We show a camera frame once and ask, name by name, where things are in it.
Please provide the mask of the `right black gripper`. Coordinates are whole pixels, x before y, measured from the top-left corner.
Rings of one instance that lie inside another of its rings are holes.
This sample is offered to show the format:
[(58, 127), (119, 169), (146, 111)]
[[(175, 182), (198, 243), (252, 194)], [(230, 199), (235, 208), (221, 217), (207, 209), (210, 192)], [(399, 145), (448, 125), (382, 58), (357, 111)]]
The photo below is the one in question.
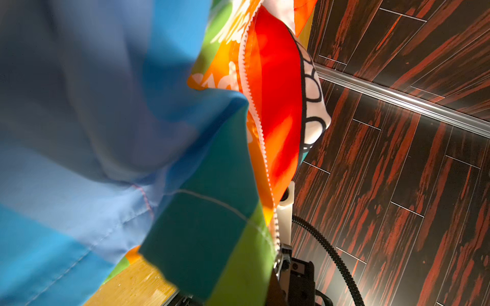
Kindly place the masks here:
[(333, 305), (329, 297), (316, 289), (314, 264), (294, 258), (290, 245), (280, 246), (273, 274), (278, 281), (279, 300), (284, 305)]

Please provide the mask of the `white orange kids jacket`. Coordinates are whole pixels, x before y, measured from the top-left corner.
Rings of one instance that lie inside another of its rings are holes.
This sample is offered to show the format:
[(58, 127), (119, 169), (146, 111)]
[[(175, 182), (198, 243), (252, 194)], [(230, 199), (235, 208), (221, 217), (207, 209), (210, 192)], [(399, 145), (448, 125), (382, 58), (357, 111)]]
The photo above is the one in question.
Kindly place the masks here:
[(136, 251), (205, 305), (265, 305), (331, 122), (315, 5), (2, 1), (1, 304), (84, 305)]

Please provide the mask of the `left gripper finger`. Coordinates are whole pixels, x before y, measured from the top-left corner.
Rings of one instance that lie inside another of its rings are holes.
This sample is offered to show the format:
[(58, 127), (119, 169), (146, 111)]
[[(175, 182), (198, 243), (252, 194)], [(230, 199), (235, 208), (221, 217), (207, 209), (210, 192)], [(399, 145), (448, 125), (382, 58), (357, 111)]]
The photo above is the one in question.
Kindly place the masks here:
[(265, 306), (287, 306), (283, 290), (274, 271), (271, 272)]

